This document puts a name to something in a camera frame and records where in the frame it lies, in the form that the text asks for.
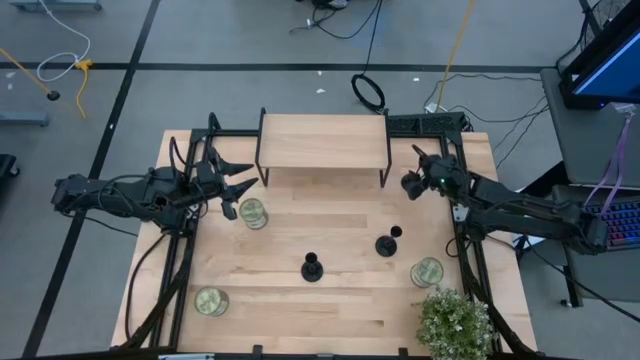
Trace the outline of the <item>computer monitor blue screen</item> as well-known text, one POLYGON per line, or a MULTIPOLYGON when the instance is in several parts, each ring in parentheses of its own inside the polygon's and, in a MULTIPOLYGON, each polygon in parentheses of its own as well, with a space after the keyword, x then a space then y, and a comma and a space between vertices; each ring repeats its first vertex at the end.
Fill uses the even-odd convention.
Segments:
POLYGON ((614 103, 640 104, 640 0, 629 0, 595 32, 560 73, 569 109, 599 110, 614 103))

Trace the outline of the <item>black caster base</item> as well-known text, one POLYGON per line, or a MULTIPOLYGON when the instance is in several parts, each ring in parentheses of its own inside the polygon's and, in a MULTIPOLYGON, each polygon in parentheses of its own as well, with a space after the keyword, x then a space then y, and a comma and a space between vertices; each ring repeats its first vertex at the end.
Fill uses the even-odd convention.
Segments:
POLYGON ((0 154, 0 179, 15 178, 20 174, 17 158, 10 154, 0 154))

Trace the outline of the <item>black candlestick holder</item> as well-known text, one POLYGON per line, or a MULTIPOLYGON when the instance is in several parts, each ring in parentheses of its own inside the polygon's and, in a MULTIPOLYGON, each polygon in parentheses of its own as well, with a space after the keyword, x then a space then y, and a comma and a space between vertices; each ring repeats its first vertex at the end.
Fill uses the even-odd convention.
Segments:
POLYGON ((318 256, 314 252, 305 255, 304 263, 301 266, 301 275, 307 282, 317 282, 324 274, 323 265, 319 262, 318 256))
POLYGON ((391 257, 397 252, 397 239, 401 237, 403 230, 400 226, 394 225, 390 229, 389 235, 380 236, 375 242, 375 250, 382 257, 391 257))

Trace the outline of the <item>wooden shelf riser black legs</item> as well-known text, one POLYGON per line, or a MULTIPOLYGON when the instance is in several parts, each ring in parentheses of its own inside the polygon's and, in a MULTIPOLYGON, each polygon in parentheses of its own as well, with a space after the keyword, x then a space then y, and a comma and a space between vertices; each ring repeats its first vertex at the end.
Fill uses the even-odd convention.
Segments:
POLYGON ((388 113, 277 114, 260 110, 255 166, 263 185, 272 169, 363 169, 386 185, 392 152, 388 113))

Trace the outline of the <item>black aluminium table frame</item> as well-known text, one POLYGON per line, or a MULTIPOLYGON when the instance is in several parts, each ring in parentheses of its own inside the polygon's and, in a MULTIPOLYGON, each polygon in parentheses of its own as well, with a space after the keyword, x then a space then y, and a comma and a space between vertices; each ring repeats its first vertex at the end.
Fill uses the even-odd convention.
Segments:
MULTIPOLYGON (((232 163, 253 164, 258 130, 224 130, 213 141, 232 163)), ((227 220, 218 201, 197 221, 189 239, 165 240, 150 223, 141 226, 112 341, 125 342, 126 327, 138 327, 156 304, 165 275, 175 272, 186 248, 193 257, 186 283, 169 302, 147 340, 177 352, 215 355, 255 353, 424 356, 417 343, 418 309, 425 290, 410 278, 425 257, 444 268, 443 285, 460 288, 453 221, 447 201, 428 192, 411 201, 401 176, 417 156, 411 145, 437 153, 438 140, 390 138, 392 167, 384 187, 377 170, 272 169, 269 184, 256 183, 267 225, 252 230, 227 220), (375 242, 398 225, 397 252, 382 257, 375 242), (324 274, 301 275, 314 252, 324 274), (197 292, 215 287, 229 296, 219 317, 201 315, 197 292)))

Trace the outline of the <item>grey table foot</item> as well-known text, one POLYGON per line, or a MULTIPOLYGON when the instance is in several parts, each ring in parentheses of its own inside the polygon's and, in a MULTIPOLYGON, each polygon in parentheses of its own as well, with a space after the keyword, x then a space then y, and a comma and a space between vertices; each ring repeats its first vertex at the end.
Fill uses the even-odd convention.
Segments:
POLYGON ((37 125, 47 127, 50 123, 46 112, 0 111, 0 125, 37 125))
POLYGON ((19 11, 41 12, 49 10, 95 10, 103 9, 100 0, 8 0, 8 3, 19 11))

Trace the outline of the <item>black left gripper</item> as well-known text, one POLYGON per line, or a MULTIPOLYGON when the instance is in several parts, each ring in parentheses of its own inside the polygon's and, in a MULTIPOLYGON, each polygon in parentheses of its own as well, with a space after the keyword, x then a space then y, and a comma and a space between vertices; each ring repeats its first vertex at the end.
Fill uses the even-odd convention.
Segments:
POLYGON ((225 176, 234 176, 250 170, 253 164, 226 162, 214 148, 206 150, 206 159, 196 164, 196 177, 192 184, 202 200, 220 198, 223 202, 238 201, 259 179, 251 178, 234 185, 227 185, 225 176))

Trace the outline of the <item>artificial green potted plant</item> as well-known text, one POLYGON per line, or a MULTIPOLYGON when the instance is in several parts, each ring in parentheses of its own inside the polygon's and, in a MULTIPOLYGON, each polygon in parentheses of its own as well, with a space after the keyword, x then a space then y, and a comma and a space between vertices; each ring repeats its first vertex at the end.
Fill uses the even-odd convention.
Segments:
POLYGON ((437 287, 413 306, 419 312, 415 339, 434 360, 488 360, 493 330, 485 303, 437 287))

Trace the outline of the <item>black perforated controller box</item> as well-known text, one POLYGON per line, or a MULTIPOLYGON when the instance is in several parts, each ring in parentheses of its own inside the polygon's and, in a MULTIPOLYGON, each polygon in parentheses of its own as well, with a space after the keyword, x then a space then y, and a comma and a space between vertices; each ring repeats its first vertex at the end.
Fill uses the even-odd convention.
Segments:
POLYGON ((425 114, 419 120, 421 132, 426 133, 444 133, 444 132, 461 132, 466 125, 465 116, 462 113, 453 114, 425 114))
POLYGON ((419 132, 419 118, 409 115, 396 115, 387 118, 390 132, 393 134, 413 134, 419 132))

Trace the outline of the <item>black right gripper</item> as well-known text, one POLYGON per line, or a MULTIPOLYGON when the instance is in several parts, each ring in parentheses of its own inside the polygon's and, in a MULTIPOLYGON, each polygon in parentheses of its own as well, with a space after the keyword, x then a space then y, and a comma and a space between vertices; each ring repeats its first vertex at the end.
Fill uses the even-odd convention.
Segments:
POLYGON ((455 156, 442 158, 428 155, 416 144, 412 149, 422 163, 422 172, 409 171, 401 179, 401 186, 411 201, 419 198, 427 186, 454 201, 467 201, 470 188, 468 173, 463 170, 455 156))

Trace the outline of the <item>yellow rod with black ball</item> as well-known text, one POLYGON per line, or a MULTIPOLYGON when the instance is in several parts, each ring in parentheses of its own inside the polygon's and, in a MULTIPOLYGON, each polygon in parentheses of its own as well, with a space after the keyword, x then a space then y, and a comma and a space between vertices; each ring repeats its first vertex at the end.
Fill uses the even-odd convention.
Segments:
POLYGON ((23 74, 25 74, 33 83, 35 83, 46 94, 46 98, 49 101, 57 101, 60 98, 60 94, 57 91, 49 89, 20 62, 15 60, 5 49, 0 48, 0 54, 6 57, 10 63, 15 65, 23 74))

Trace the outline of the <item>grey desk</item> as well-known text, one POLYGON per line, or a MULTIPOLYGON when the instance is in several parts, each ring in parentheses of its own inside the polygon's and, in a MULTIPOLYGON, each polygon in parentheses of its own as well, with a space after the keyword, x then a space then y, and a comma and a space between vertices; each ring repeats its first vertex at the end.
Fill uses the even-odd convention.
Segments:
MULTIPOLYGON (((596 186, 614 154, 625 114, 611 104, 594 111, 568 109, 560 92, 557 72, 544 69, 540 77, 569 183, 596 186)), ((639 108, 633 110, 623 155, 620 187, 640 190, 639 108)))

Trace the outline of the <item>backlit computer keyboard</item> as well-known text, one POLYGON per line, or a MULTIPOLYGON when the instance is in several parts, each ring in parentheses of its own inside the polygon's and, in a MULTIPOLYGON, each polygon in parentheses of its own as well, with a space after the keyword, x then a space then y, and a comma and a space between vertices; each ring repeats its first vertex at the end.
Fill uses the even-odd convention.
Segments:
POLYGON ((601 215, 603 201, 590 203, 586 211, 598 215, 608 226, 607 246, 610 251, 640 248, 640 196, 614 199, 601 215))

